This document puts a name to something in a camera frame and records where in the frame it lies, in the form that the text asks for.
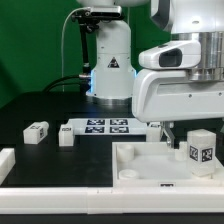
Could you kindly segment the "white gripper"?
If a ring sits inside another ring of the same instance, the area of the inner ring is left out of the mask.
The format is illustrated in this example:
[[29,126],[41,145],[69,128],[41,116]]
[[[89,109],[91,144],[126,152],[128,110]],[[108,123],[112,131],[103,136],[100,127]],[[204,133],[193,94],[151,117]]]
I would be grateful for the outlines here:
[[192,81],[201,44],[170,41],[139,55],[142,70],[133,87],[132,113],[139,121],[162,122],[167,146],[174,147],[173,122],[224,118],[224,81]]

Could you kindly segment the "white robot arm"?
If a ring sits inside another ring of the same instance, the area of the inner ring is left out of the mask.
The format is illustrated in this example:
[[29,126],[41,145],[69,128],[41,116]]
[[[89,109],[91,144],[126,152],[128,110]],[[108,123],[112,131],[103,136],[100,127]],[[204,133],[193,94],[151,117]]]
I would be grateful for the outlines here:
[[[87,95],[102,103],[132,99],[144,123],[224,118],[224,0],[77,0],[88,30],[97,30],[97,64]],[[125,6],[150,5],[151,21],[172,39],[130,64]]]

